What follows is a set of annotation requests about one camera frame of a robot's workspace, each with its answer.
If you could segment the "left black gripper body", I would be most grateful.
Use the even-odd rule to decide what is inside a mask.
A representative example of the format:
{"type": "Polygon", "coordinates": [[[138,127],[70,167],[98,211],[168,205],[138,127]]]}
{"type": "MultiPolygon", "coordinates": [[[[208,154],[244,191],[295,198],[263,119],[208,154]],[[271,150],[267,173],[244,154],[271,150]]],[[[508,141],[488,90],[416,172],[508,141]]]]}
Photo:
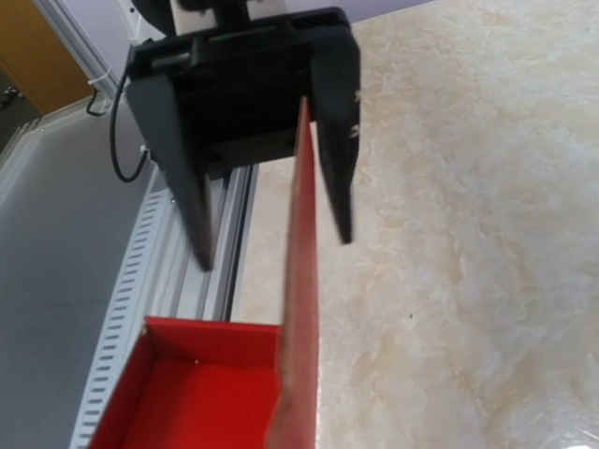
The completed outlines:
{"type": "Polygon", "coordinates": [[[340,39],[355,40],[337,7],[170,36],[132,50],[129,84],[172,81],[207,174],[249,166],[291,155],[301,101],[315,121],[314,48],[340,39]]]}

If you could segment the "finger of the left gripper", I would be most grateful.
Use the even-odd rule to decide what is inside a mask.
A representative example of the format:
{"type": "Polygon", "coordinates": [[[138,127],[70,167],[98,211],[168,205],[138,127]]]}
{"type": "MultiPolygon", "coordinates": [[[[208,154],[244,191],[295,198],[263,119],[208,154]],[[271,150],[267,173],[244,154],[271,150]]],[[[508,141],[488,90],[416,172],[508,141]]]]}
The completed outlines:
{"type": "Polygon", "coordinates": [[[352,182],[359,151],[360,52],[353,39],[314,48],[311,108],[320,166],[342,243],[353,241],[352,182]]]}
{"type": "Polygon", "coordinates": [[[210,182],[205,163],[195,160],[194,139],[172,81],[165,75],[133,80],[128,105],[154,161],[174,194],[183,225],[204,271],[213,268],[214,232],[210,182]]]}

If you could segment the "red paper box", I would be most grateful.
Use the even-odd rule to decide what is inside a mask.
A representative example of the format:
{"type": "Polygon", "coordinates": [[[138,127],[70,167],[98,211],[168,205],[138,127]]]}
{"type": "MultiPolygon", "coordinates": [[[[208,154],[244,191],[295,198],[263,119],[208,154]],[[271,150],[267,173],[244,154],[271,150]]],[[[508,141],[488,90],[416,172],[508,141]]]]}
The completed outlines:
{"type": "Polygon", "coordinates": [[[299,107],[278,326],[149,317],[94,448],[312,448],[319,317],[314,147],[299,107]]]}

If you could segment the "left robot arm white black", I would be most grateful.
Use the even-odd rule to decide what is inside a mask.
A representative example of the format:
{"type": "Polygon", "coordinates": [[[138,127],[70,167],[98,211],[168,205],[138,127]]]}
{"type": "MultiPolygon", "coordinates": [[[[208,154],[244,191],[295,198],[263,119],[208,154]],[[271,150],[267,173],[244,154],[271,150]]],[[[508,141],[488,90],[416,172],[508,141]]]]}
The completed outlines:
{"type": "Polygon", "coordinates": [[[211,174],[290,157],[300,107],[317,127],[340,239],[354,237],[360,50],[345,13],[327,7],[253,19],[243,1],[181,1],[215,26],[178,34],[170,1],[136,10],[162,38],[128,58],[127,104],[177,202],[192,249],[211,269],[211,174]]]}

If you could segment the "front aluminium rail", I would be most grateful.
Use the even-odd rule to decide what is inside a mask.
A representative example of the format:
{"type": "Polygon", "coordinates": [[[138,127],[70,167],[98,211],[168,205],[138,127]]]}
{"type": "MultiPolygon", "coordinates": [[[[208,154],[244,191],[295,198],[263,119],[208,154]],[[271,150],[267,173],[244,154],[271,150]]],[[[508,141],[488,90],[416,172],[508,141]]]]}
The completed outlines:
{"type": "Polygon", "coordinates": [[[1,444],[84,448],[146,316],[227,319],[256,171],[212,180],[214,268],[147,164],[124,184],[107,118],[21,126],[1,157],[1,444]]]}

